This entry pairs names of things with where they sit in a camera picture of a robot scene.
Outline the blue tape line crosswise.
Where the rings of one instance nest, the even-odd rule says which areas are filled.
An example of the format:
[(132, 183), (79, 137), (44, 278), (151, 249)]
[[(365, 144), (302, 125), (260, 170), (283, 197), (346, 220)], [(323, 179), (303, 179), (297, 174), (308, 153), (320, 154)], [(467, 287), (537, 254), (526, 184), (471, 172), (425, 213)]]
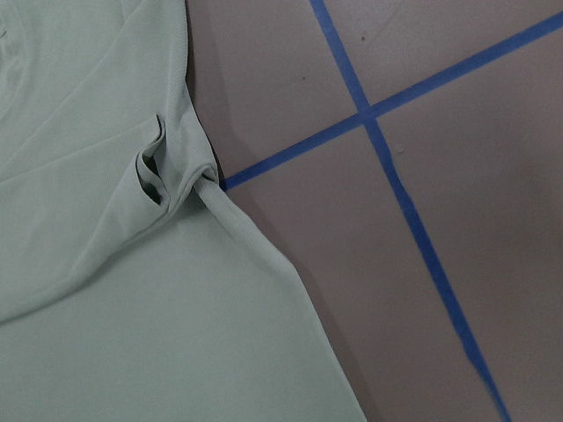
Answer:
[(222, 188), (226, 191), (241, 186), (347, 132), (363, 126), (368, 117), (379, 118), (505, 55), (509, 55), (536, 40), (540, 40), (562, 29), (562, 13), (559, 11), (549, 18), (543, 19), (535, 25), (507, 37), (505, 40), (480, 50), (476, 54), (470, 55), (420, 80), (416, 84), (412, 84), (390, 95), (388, 98), (371, 104), (329, 11), (327, 9), (316, 9), (314, 12), (340, 76), (347, 87), (348, 94), (356, 106), (356, 113), (227, 177), (222, 182)]

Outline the green long-sleeve shirt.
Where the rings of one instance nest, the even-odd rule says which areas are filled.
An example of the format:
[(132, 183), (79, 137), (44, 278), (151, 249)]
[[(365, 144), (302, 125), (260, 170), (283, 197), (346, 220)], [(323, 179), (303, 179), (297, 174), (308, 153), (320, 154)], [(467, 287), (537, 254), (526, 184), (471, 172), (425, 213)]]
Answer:
[(364, 420), (187, 61), (182, 1), (2, 2), (2, 420)]

